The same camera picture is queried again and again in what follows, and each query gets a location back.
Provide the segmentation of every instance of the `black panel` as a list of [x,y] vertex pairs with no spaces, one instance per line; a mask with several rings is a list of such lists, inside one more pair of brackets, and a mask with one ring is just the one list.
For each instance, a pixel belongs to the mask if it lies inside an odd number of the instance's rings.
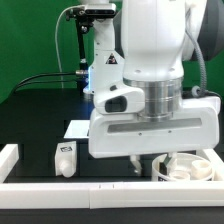
[[[206,61],[224,50],[224,4],[222,0],[208,0],[198,37]],[[195,52],[192,60],[197,60]]]
[[115,30],[115,51],[124,58],[124,52],[121,46],[121,15],[122,10],[117,13],[113,20]]
[[113,86],[110,87],[110,91],[114,91],[116,89],[117,89],[117,86],[116,85],[113,85]]
[[2,224],[223,224],[223,207],[2,210]]
[[127,109],[127,100],[124,96],[118,96],[110,99],[105,104],[107,113],[124,112]]

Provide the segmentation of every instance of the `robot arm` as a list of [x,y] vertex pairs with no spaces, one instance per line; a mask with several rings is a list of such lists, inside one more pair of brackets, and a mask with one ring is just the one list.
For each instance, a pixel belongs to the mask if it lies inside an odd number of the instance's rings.
[[[109,0],[82,0],[86,7],[102,9]],[[92,98],[98,89],[105,88],[113,82],[122,80],[124,59],[115,49],[116,37],[114,20],[111,18],[96,19],[94,30],[94,61],[89,67],[89,83],[84,89],[84,95]]]
[[[193,35],[198,36],[205,5],[204,0],[123,1],[123,81],[96,91],[96,109],[91,115],[89,132],[89,152],[94,157],[169,153],[216,146],[219,98],[183,100],[181,92],[183,52],[186,58],[193,52],[192,47],[188,52],[185,50],[188,45],[185,26],[187,24]],[[186,21],[189,8],[192,13]],[[194,18],[199,12],[195,25]],[[119,87],[113,93],[112,85]],[[127,105],[134,102],[134,94],[125,96],[122,85],[144,93],[141,111],[102,110],[115,95],[123,96]]]

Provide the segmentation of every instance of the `white frame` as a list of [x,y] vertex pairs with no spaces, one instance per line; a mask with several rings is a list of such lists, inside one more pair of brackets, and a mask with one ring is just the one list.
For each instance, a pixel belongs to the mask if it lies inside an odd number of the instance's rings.
[[[6,145],[3,151],[6,149],[18,155],[17,145]],[[211,161],[215,181],[3,183],[0,209],[224,206],[224,163],[213,149],[197,154]],[[0,153],[0,163],[4,160],[7,164],[10,158]],[[13,158],[15,165],[18,158]]]

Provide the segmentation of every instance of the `black table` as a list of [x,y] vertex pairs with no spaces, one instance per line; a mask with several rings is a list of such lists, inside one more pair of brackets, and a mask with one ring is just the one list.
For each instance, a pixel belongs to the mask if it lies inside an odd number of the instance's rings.
[[[7,183],[146,181],[147,164],[156,156],[143,157],[145,173],[137,177],[128,158],[95,160],[88,141],[78,142],[78,165],[74,177],[55,177],[54,154],[71,120],[89,119],[93,104],[75,89],[18,91],[0,105],[0,144],[19,144],[20,159]],[[224,119],[220,114],[220,127]],[[223,139],[216,152],[223,156]],[[0,223],[223,223],[223,207],[1,210]]]

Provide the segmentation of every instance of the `green backdrop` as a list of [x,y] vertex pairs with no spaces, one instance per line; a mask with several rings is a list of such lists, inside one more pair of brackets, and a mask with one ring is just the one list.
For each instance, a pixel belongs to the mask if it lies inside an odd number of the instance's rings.
[[[56,21],[63,9],[77,4],[77,0],[0,0],[0,102],[7,98],[13,86],[22,79],[39,73],[58,72],[54,43]],[[92,39],[92,32],[85,36],[90,63],[93,59]],[[59,46],[63,71],[78,69],[74,21],[62,21]],[[206,66],[208,89],[224,96],[224,52],[207,62]],[[197,62],[185,62],[184,68],[184,86],[198,84]]]

